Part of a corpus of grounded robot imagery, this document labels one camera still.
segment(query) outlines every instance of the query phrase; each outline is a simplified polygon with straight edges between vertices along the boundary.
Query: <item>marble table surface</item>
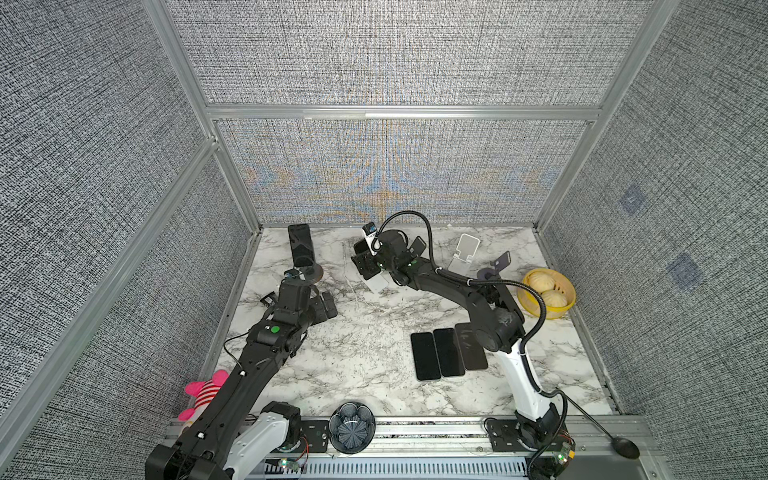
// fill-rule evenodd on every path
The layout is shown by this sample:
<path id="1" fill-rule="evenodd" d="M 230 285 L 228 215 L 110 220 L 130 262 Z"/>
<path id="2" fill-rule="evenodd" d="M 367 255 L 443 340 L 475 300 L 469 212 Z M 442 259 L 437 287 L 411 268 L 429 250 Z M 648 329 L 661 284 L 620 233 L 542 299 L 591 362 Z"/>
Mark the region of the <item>marble table surface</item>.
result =
<path id="1" fill-rule="evenodd" d="M 403 230 L 411 239 L 419 235 L 426 240 L 423 227 Z M 462 233 L 481 240 L 471 272 L 506 250 L 511 253 L 511 265 L 502 272 L 503 278 L 521 280 L 530 269 L 546 266 L 531 229 L 517 227 L 435 228 L 438 265 L 450 264 Z M 491 353 L 486 353 L 486 370 L 434 382 L 416 379 L 410 334 L 468 322 L 466 310 L 433 293 L 397 286 L 388 276 L 390 287 L 372 293 L 349 259 L 353 244 L 362 238 L 359 228 L 313 228 L 312 238 L 316 260 L 325 269 L 318 287 L 333 294 L 339 315 L 310 327 L 296 357 L 272 378 L 252 412 L 278 400 L 300 407 L 304 416 L 331 415 L 345 401 L 357 400 L 374 415 L 514 413 L 515 401 Z M 283 272 L 292 265 L 287 229 L 265 229 L 227 338 L 247 332 L 261 318 L 266 307 L 259 299 L 277 291 Z M 530 329 L 535 319 L 523 312 L 525 328 Z M 245 337 L 227 347 L 239 356 L 244 343 Z M 547 320 L 528 348 L 544 388 L 560 386 L 591 414 L 611 413 L 569 319 Z M 217 368 L 231 371 L 234 365 L 222 352 Z"/>

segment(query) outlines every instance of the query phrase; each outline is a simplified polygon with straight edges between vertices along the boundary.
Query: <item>yellow basket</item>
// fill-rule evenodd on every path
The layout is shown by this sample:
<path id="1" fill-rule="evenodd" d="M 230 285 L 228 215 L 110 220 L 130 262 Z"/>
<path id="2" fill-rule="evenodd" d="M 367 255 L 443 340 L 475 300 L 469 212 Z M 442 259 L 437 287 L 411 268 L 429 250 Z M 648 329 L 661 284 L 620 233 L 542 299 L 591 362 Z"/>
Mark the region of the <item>yellow basket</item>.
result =
<path id="1" fill-rule="evenodd" d="M 549 276 L 551 276 L 552 279 L 554 280 L 554 289 L 565 295 L 565 299 L 568 301 L 568 305 L 547 307 L 548 319 L 562 317 L 563 315 L 565 315 L 565 312 L 569 311 L 571 307 L 574 305 L 574 303 L 576 303 L 576 289 L 574 288 L 571 281 L 565 277 L 565 275 L 563 275 L 560 272 L 555 272 L 554 270 L 550 270 L 548 268 L 534 268 L 533 270 L 525 274 L 525 277 L 523 277 L 523 283 L 525 283 L 526 285 L 531 285 L 530 283 L 531 275 L 536 272 L 544 272 Z M 518 300 L 520 300 L 520 304 L 523 306 L 524 309 L 532 313 L 534 316 L 538 316 L 539 314 L 538 302 L 533 297 L 533 295 L 526 292 L 522 288 L 518 288 Z"/>

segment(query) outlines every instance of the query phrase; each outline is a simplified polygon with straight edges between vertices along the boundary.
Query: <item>blue square patch on wall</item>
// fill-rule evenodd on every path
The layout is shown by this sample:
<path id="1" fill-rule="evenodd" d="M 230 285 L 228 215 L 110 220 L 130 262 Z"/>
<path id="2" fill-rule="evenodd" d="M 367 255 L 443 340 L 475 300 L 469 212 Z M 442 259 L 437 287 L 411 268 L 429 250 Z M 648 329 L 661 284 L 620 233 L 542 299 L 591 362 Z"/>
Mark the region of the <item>blue square patch on wall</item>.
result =
<path id="1" fill-rule="evenodd" d="M 635 215 L 643 203 L 645 203 L 645 195 L 637 184 L 630 185 L 624 196 L 619 199 L 619 204 L 630 215 Z"/>
<path id="2" fill-rule="evenodd" d="M 672 277 L 677 288 L 684 291 L 691 291 L 704 281 L 704 274 L 690 257 L 689 253 L 683 252 L 667 265 L 667 273 Z"/>

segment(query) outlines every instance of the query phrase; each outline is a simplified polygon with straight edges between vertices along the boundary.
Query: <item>woven fabric panel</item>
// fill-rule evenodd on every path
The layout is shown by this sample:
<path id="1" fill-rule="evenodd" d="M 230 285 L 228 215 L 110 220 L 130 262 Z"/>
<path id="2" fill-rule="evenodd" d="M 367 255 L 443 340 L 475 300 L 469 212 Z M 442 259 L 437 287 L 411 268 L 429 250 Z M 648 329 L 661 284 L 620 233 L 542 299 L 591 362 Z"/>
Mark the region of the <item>woven fabric panel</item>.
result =
<path id="1" fill-rule="evenodd" d="M 215 161 L 195 181 L 3 477 L 144 479 L 187 408 L 250 232 Z"/>
<path id="2" fill-rule="evenodd" d="M 684 0 L 544 232 L 678 480 L 768 478 L 767 31 Z"/>
<path id="3" fill-rule="evenodd" d="M 208 101 L 598 104 L 651 0 L 169 0 Z"/>
<path id="4" fill-rule="evenodd" d="M 533 222 L 584 122 L 226 120 L 262 221 Z"/>
<path id="5" fill-rule="evenodd" d="M 141 2 L 4 2 L 0 415 L 203 140 Z"/>

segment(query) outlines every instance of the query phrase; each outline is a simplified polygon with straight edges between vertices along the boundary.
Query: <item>striped plush toy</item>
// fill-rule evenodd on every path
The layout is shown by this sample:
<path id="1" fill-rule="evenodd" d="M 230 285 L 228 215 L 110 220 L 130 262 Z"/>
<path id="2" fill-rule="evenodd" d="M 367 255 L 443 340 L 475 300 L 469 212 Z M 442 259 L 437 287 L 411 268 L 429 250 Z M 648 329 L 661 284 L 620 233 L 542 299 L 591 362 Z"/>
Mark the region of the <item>striped plush toy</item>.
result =
<path id="1" fill-rule="evenodd" d="M 181 427 L 182 432 L 191 426 L 200 414 L 203 413 L 210 401 L 219 392 L 221 386 L 227 381 L 229 375 L 226 370 L 218 370 L 214 373 L 213 378 L 207 382 L 192 382 L 184 387 L 184 391 L 195 399 L 193 408 L 186 409 L 179 414 L 179 420 L 184 422 L 184 426 Z"/>

